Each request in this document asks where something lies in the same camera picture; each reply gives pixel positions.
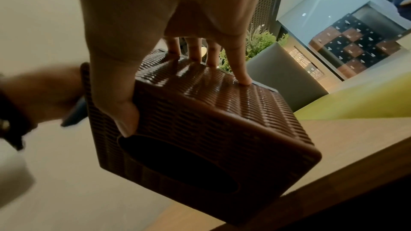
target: human hand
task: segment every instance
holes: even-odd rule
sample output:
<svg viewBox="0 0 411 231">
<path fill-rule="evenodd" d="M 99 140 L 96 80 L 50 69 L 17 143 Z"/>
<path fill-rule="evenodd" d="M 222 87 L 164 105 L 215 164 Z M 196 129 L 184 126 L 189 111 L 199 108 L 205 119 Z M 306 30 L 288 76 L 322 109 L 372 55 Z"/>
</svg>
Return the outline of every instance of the human hand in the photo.
<svg viewBox="0 0 411 231">
<path fill-rule="evenodd" d="M 221 46 L 237 80 L 251 84 L 245 67 L 245 35 L 258 0 L 80 0 L 90 52 L 94 104 L 109 115 L 122 135 L 137 129 L 132 103 L 134 76 L 143 58 L 164 37 L 180 53 L 185 37 L 189 58 L 201 61 L 207 39 L 207 65 L 216 67 Z"/>
<path fill-rule="evenodd" d="M 0 89 L 33 125 L 61 119 L 83 96 L 79 66 L 53 66 L 0 79 Z"/>
</svg>

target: floor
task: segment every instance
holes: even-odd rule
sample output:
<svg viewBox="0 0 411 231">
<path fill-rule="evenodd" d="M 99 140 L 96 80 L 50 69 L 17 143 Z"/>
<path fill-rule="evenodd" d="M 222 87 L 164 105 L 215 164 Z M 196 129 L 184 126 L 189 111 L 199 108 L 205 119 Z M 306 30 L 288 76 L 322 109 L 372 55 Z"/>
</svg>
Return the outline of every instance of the floor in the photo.
<svg viewBox="0 0 411 231">
<path fill-rule="evenodd" d="M 1 3 L 2 73 L 87 60 L 78 0 Z M 141 231 L 171 203 L 99 168 L 87 121 L 69 129 L 41 125 L 26 143 L 20 156 L 35 184 L 0 208 L 0 230 Z"/>
</svg>

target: foliage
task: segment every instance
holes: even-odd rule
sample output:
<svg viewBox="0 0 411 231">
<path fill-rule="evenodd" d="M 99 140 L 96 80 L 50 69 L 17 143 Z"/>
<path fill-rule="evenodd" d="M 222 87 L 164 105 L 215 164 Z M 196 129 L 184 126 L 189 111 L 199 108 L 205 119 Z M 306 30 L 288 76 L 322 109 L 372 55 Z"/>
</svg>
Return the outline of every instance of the foliage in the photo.
<svg viewBox="0 0 411 231">
<path fill-rule="evenodd" d="M 288 40 L 288 34 L 283 35 L 278 41 L 276 37 L 272 35 L 269 31 L 263 31 L 261 26 L 258 26 L 254 29 L 253 25 L 251 25 L 251 30 L 247 31 L 246 36 L 246 57 L 245 60 L 248 61 L 249 59 L 253 58 L 255 55 L 262 52 L 265 48 L 272 45 L 275 42 L 278 42 L 281 46 L 284 46 Z M 227 61 L 226 51 L 222 50 L 220 52 L 220 64 L 219 68 L 232 72 L 231 67 Z"/>
</svg>

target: rattan tissue box cover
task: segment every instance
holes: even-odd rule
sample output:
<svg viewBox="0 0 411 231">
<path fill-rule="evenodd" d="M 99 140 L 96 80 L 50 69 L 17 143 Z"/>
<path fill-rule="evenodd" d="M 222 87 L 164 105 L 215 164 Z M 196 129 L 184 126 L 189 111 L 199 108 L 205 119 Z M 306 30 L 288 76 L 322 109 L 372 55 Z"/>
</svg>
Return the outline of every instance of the rattan tissue box cover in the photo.
<svg viewBox="0 0 411 231">
<path fill-rule="evenodd" d="M 100 166 L 227 223 L 249 220 L 321 159 L 279 93 L 186 57 L 144 59 L 129 138 L 94 106 L 88 64 L 82 77 Z"/>
</svg>

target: black watch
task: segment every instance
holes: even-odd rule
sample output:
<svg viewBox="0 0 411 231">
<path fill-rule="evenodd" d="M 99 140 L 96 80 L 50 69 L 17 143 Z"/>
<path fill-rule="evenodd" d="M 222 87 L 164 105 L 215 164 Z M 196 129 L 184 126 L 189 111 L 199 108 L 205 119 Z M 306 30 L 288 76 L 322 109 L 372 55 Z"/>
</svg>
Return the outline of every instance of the black watch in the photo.
<svg viewBox="0 0 411 231">
<path fill-rule="evenodd" d="M 36 128 L 0 89 L 0 138 L 17 151 L 24 148 L 23 136 Z"/>
</svg>

